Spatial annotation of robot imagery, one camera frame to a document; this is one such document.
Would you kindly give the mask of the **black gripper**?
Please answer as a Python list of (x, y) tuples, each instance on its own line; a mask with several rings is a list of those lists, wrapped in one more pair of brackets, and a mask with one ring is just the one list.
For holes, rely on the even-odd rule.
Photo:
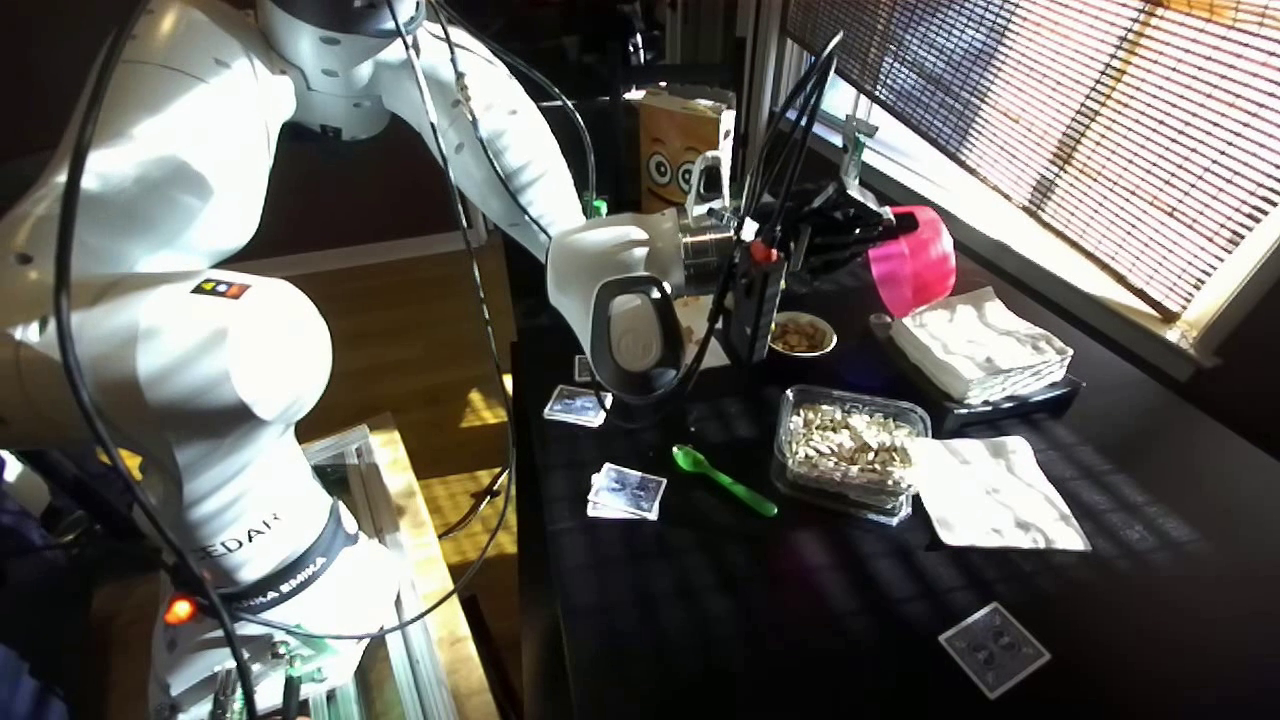
[(841, 266), (872, 244), (903, 237), (912, 216), (869, 189), (801, 183), (782, 200), (782, 241), (793, 272)]

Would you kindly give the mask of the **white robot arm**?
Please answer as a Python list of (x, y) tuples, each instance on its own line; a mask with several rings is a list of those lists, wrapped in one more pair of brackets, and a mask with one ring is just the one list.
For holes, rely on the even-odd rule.
[(610, 317), (683, 281), (669, 210), (588, 216), (505, 54), (441, 0), (134, 0), (40, 178), (3, 210), (3, 443), (134, 449), (181, 573), (247, 628), (366, 640), (400, 574), (295, 439), (332, 372), (290, 281), (238, 272), (293, 127), (408, 122), (452, 189), (543, 265), (606, 386), (683, 378), (671, 331)]

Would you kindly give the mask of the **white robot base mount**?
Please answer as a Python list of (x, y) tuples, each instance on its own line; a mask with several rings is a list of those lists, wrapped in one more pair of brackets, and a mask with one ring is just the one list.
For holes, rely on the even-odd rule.
[(461, 720), (395, 427), (293, 431), (163, 492), (196, 610), (153, 633), (149, 720)]

